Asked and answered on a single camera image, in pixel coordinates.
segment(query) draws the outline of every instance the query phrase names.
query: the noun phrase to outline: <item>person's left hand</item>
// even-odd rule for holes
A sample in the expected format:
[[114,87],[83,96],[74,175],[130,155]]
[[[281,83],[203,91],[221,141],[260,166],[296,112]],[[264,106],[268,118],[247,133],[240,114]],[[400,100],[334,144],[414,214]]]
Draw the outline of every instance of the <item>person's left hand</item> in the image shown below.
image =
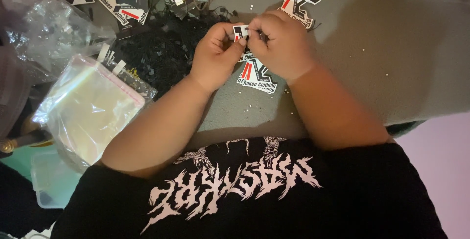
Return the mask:
[[228,80],[245,50],[246,39],[239,39],[233,43],[235,25],[244,25],[244,23],[218,23],[212,26],[197,44],[188,77],[201,84],[209,93],[214,92]]

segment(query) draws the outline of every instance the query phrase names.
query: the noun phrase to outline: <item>red stripe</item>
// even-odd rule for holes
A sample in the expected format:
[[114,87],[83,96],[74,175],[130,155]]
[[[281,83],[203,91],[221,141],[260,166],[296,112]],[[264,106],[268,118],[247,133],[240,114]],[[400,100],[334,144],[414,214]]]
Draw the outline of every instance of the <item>red stripe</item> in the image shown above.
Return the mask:
[[250,64],[250,68],[248,68],[248,74],[247,74],[248,77],[246,78],[246,80],[250,80],[251,65],[252,65],[252,64]]
[[121,13],[122,13],[122,14],[126,14],[127,16],[130,16],[130,17],[132,17],[132,18],[134,18],[134,19],[136,19],[136,20],[139,19],[139,17],[138,17],[137,15],[132,14],[132,13],[130,13],[130,12],[127,12],[127,11],[125,11],[125,10],[122,10]]
[[287,7],[287,4],[289,4],[290,1],[291,1],[291,0],[286,0],[286,1],[284,2],[284,5],[282,6],[282,8],[285,9],[285,8]]
[[245,78],[246,72],[248,71],[248,63],[245,64],[245,69],[243,70],[242,78]]

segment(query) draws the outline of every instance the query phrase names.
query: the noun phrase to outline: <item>fingernail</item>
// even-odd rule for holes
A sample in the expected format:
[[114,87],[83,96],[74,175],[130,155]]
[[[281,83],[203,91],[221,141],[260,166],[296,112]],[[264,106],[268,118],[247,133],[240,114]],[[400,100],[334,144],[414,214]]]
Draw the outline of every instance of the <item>fingernail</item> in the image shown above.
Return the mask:
[[239,39],[238,42],[239,42],[241,45],[243,45],[243,46],[246,45],[246,39],[245,39],[245,38]]

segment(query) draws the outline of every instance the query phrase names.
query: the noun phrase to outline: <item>hand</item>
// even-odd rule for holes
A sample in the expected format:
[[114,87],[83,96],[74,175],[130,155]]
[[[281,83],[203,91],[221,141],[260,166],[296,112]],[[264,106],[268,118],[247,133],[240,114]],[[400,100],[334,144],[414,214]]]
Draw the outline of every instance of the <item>hand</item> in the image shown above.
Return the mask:
[[214,92],[228,80],[245,50],[246,39],[239,39],[233,43],[235,25],[244,25],[244,23],[218,23],[212,26],[197,44],[188,77],[197,81],[209,93]]
[[[288,84],[314,66],[306,29],[283,11],[265,12],[253,19],[248,28],[248,47],[251,52]],[[257,31],[266,34],[266,43]]]

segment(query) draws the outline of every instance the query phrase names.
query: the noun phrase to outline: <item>pink wall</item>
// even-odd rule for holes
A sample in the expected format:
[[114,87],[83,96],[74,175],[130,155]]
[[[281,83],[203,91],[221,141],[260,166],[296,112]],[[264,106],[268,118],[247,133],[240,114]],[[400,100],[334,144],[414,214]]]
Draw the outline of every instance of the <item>pink wall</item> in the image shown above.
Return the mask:
[[423,180],[451,239],[470,234],[470,113],[434,118],[396,140]]

